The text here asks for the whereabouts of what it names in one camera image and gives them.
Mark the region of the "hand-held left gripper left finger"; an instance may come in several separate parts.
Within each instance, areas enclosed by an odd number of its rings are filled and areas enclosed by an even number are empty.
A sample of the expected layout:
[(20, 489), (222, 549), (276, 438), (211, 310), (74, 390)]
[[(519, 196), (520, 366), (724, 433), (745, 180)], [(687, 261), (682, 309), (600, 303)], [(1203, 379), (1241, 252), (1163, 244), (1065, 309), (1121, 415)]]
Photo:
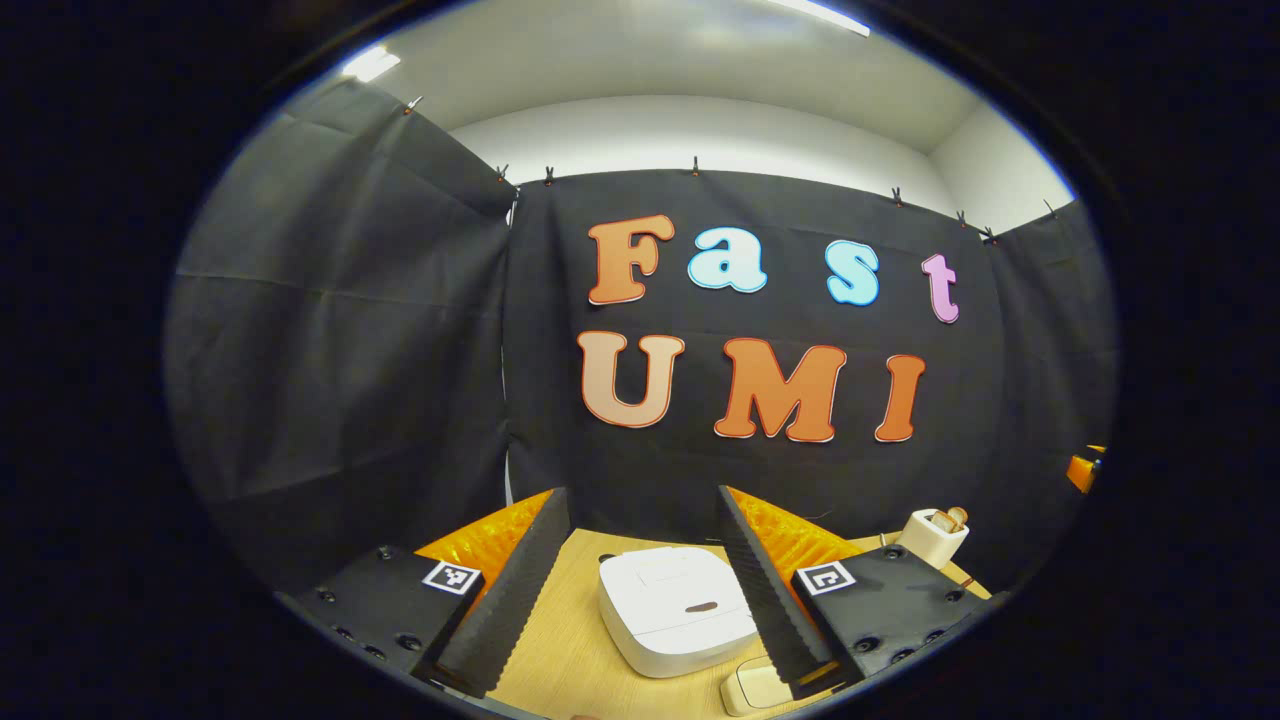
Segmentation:
[(570, 530), (568, 493), (553, 488), (419, 550), (378, 546), (279, 600), (394, 676), (481, 698), (497, 687)]

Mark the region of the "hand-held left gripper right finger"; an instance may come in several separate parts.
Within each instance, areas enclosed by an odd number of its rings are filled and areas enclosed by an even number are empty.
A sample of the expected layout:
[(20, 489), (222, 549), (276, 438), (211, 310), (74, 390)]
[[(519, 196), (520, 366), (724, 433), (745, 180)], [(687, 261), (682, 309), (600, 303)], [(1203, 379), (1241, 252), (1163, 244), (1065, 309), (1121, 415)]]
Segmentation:
[(774, 669), (797, 700), (860, 685), (983, 621), (1007, 601), (901, 544), (860, 550), (730, 486), (719, 537)]

